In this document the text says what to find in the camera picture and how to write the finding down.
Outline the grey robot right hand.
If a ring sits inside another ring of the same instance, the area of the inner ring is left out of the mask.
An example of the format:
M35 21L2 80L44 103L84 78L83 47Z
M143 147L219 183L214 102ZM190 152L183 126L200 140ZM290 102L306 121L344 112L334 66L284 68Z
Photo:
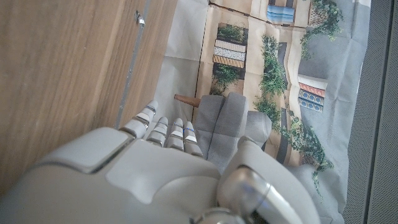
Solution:
M203 158L190 123L149 124L151 101L120 129L50 152L1 198L2 223L319 223L300 181L248 136L226 169Z

